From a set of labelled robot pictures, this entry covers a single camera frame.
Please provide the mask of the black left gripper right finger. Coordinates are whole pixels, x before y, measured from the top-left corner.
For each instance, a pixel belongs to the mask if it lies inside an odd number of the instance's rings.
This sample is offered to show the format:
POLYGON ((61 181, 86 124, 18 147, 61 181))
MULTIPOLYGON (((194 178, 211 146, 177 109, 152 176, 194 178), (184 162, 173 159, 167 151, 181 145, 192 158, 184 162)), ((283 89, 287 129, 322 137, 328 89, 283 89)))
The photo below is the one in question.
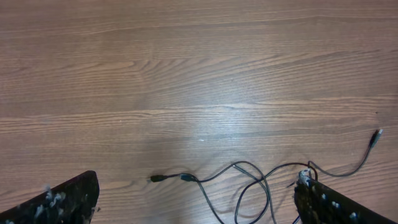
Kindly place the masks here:
POLYGON ((308 170, 298 174, 294 202, 306 224, 395 224, 343 194, 310 178, 308 170))

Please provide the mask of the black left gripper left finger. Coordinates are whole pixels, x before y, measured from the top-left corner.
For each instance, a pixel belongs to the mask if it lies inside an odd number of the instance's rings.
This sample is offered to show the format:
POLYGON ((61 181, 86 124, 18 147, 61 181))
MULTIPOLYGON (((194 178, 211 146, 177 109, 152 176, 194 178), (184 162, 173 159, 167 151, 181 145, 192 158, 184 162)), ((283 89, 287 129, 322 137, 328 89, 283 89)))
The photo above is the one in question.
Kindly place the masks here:
POLYGON ((90 224, 99 194, 96 172, 88 170, 1 212, 1 224, 90 224))

